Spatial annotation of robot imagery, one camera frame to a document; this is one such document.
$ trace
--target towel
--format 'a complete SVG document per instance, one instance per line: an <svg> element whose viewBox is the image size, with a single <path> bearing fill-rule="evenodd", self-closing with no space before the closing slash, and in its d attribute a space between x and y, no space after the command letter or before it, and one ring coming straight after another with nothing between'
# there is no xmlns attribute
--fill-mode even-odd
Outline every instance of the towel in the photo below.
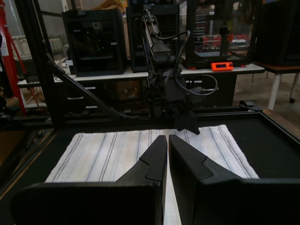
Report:
<svg viewBox="0 0 300 225"><path fill-rule="evenodd" d="M116 181L126 173L159 135L177 135L203 154L243 178L258 178L226 125L187 130L143 130L79 133L61 156L46 182ZM167 169L165 225L180 225L170 168Z"/></svg>

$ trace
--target glass door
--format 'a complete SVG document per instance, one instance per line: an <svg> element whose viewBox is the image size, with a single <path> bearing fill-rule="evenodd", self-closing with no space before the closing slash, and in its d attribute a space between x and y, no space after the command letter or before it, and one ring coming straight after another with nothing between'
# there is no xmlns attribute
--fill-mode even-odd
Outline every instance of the glass door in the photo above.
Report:
<svg viewBox="0 0 300 225"><path fill-rule="evenodd" d="M255 26L257 0L229 0L227 17L228 36L224 55L229 60L247 59Z"/></svg>
<svg viewBox="0 0 300 225"><path fill-rule="evenodd" d="M223 26L223 1L198 0L195 8L194 44L195 54L201 58L220 59Z"/></svg>

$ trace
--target floor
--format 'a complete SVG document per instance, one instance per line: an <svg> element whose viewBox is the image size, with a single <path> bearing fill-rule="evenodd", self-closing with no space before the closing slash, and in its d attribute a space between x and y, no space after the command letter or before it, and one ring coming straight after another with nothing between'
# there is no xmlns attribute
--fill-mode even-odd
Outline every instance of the floor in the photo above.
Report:
<svg viewBox="0 0 300 225"><path fill-rule="evenodd" d="M274 112L284 117L286 120L300 128L300 79L296 86L293 98L295 103L290 103L290 93L295 74L283 75ZM267 108L270 92L273 84L274 74L267 72L263 74L254 74L254 81L251 75L238 75L235 86L234 105L238 105L240 100L251 100L256 106Z"/></svg>

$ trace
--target black table surface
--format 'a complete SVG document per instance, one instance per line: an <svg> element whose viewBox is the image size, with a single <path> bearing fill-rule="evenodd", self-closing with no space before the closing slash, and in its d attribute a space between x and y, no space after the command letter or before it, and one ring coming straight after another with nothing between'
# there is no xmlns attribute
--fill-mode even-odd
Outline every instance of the black table surface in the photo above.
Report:
<svg viewBox="0 0 300 225"><path fill-rule="evenodd" d="M199 122L200 127L227 125L249 164L260 178L300 178L300 146L291 145L277 130L271 128L261 117L209 120ZM134 129L166 129L165 125L149 124ZM44 182L51 170L77 133L103 133L124 131L124 127L103 129L97 127L61 129L27 171L16 181L0 200L0 224L13 225L10 215L12 197L21 189L34 183Z"/></svg>

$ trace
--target wooden edge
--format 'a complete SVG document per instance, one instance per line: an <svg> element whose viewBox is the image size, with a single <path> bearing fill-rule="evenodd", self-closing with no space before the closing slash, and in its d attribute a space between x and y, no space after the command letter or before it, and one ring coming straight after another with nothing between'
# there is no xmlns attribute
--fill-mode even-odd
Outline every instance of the wooden edge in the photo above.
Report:
<svg viewBox="0 0 300 225"><path fill-rule="evenodd" d="M252 63L264 67L267 71L273 72L273 73L278 73L278 74L288 74L288 73L298 73L300 72L300 66L285 66L285 67L280 67L280 66L274 66L274 65L269 65L266 63L258 62L258 61L253 61Z"/></svg>
<svg viewBox="0 0 300 225"><path fill-rule="evenodd" d="M274 113L271 109L264 109L263 112L268 115L272 120L274 120L279 125L283 126L288 132L300 139L300 129L296 127L291 122L287 121L280 115Z"/></svg>
<svg viewBox="0 0 300 225"><path fill-rule="evenodd" d="M0 201L2 198L9 192L9 190L15 185L15 183L26 173L26 171L29 169L29 167L33 164L33 162L39 157L39 155L45 150L45 148L48 146L48 144L53 140L53 138L56 136L57 132L53 134L53 137L45 144L45 146L41 149L41 151L30 161L30 163L23 169L23 171L15 178L15 180L9 185L9 187L3 192L3 194L0 196Z"/></svg>

